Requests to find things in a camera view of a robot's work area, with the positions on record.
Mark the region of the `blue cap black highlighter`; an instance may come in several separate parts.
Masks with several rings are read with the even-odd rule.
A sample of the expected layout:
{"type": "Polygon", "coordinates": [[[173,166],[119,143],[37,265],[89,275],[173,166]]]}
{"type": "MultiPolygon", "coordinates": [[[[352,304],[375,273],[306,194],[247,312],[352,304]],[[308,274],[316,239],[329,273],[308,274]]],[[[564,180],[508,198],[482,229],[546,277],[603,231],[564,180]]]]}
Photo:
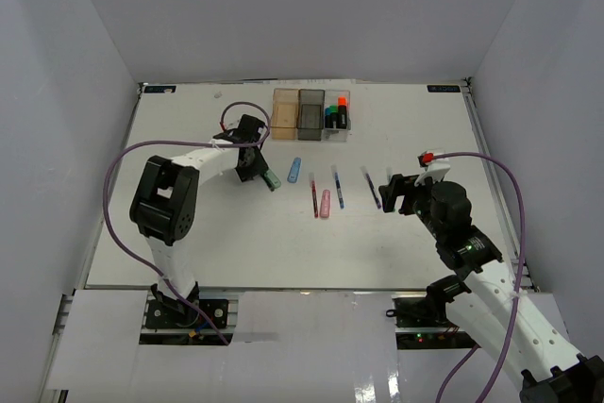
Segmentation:
{"type": "Polygon", "coordinates": [[[325,108],[324,129],[332,129],[331,107],[325,108]]]}

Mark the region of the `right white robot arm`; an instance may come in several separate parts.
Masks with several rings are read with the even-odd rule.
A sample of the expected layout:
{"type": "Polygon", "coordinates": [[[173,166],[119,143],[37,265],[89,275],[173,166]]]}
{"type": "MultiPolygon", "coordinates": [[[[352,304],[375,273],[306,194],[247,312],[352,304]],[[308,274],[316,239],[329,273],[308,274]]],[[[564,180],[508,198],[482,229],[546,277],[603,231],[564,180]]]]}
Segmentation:
{"type": "Polygon", "coordinates": [[[395,175],[378,191],[384,211],[400,202],[400,213],[417,216],[452,272],[428,285],[422,300],[392,309],[392,316],[460,327],[500,364],[523,402],[602,401],[603,360],[584,356],[515,289],[511,267],[474,226],[463,186],[395,175]]]}

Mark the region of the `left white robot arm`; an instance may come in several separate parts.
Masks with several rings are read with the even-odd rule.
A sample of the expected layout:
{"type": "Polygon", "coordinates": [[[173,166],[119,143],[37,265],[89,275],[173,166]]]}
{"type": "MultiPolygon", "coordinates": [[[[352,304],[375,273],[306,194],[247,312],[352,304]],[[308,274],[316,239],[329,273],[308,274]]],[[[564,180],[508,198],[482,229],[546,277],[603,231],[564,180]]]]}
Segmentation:
{"type": "Polygon", "coordinates": [[[193,226],[198,189],[230,170],[242,182],[265,176],[269,167],[260,150],[265,132],[265,122],[244,114],[235,128],[215,135],[208,147],[174,158],[153,156],[143,168],[129,217],[159,269],[152,295],[178,326],[190,326],[199,315],[198,284],[182,245],[193,226]]]}

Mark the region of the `green cap black highlighter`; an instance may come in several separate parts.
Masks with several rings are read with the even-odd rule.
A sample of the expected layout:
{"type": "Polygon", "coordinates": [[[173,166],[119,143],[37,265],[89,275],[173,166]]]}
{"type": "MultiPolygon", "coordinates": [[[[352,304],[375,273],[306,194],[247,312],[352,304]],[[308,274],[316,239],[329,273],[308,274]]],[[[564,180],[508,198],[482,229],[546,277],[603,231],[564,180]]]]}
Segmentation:
{"type": "Polygon", "coordinates": [[[335,105],[329,107],[329,127],[331,129],[338,128],[338,108],[335,105]]]}

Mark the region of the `red gel pen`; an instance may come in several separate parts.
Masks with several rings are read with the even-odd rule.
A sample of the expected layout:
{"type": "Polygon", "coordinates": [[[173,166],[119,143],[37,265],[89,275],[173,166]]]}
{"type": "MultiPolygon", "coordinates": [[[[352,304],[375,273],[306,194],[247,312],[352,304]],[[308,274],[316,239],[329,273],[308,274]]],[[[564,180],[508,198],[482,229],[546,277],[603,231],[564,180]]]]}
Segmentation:
{"type": "Polygon", "coordinates": [[[319,218],[319,204],[318,204],[318,197],[317,197],[317,191],[316,191],[315,176],[314,176],[313,172],[309,172],[309,182],[310,182],[310,190],[311,190],[312,205],[313,205],[313,216],[315,219],[318,219],[319,218]]]}

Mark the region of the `purple gel pen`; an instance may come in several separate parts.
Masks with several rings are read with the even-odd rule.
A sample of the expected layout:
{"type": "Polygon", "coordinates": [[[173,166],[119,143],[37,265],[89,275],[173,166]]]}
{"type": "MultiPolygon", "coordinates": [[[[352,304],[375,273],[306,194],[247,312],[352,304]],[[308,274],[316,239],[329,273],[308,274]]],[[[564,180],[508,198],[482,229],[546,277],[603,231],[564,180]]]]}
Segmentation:
{"type": "Polygon", "coordinates": [[[381,210],[381,202],[380,202],[380,199],[378,197],[378,191],[376,190],[376,187],[375,187],[375,185],[373,183],[372,178],[369,175],[369,172],[368,172],[367,168],[365,166],[362,166],[361,167],[361,171],[362,171],[362,174],[363,174],[363,176],[364,176],[364,178],[365,178],[365,180],[366,180],[366,182],[368,184],[368,187],[370,189],[370,192],[371,192],[371,195],[373,197],[373,200],[374,200],[374,202],[375,202],[375,204],[377,206],[377,209],[381,210]]]}

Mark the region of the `green correction tape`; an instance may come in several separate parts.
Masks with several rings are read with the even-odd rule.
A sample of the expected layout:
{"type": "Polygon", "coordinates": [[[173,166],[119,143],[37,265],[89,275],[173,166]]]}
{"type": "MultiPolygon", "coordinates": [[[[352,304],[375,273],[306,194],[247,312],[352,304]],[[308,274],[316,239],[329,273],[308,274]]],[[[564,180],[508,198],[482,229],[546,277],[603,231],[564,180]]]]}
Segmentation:
{"type": "Polygon", "coordinates": [[[280,179],[270,169],[268,169],[265,173],[262,174],[262,179],[264,180],[271,192],[274,192],[275,190],[281,187],[280,179]]]}

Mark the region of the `orange cap black highlighter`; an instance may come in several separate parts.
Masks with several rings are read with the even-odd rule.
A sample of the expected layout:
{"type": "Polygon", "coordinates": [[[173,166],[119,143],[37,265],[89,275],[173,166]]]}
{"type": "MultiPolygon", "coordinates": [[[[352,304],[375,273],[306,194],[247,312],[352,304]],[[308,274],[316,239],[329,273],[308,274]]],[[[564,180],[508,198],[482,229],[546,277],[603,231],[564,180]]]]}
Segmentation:
{"type": "Polygon", "coordinates": [[[348,104],[345,96],[340,96],[338,98],[338,106],[337,106],[337,127],[339,129],[347,129],[348,128],[348,104]]]}

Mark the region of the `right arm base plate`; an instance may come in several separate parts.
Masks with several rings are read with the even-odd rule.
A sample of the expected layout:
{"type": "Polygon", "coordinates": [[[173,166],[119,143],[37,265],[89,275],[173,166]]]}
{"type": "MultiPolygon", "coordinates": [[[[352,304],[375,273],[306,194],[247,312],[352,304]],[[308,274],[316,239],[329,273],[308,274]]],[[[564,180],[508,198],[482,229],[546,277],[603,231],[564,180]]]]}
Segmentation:
{"type": "Polygon", "coordinates": [[[465,349],[476,345],[460,327],[434,315],[423,297],[398,297],[385,316],[394,320],[398,350],[465,349]]]}

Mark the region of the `blue gel pen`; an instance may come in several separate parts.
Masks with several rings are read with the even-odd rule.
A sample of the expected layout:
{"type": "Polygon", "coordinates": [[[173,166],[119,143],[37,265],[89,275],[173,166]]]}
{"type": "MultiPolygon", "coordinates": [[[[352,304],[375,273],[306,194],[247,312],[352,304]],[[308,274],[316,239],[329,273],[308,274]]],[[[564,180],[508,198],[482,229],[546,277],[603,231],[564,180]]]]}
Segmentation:
{"type": "Polygon", "coordinates": [[[331,172],[332,172],[334,182],[335,182],[336,194],[337,194],[337,198],[338,198],[339,207],[341,210],[343,210],[344,209],[344,196],[343,196],[343,192],[342,192],[342,185],[341,185],[341,180],[339,177],[338,168],[335,164],[331,165],[331,172]]]}

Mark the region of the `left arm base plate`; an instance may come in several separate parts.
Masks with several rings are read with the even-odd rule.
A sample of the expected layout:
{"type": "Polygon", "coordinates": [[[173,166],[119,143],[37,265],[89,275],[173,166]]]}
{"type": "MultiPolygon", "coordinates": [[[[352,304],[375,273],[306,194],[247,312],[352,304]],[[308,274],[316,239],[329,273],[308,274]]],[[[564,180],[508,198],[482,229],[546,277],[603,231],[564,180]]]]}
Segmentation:
{"type": "MultiPolygon", "coordinates": [[[[232,340],[235,322],[235,303],[228,299],[201,299],[199,308],[221,331],[228,343],[232,340]]],[[[174,312],[149,297],[145,306],[139,337],[142,345],[225,346],[207,320],[196,311],[174,312]]]]}

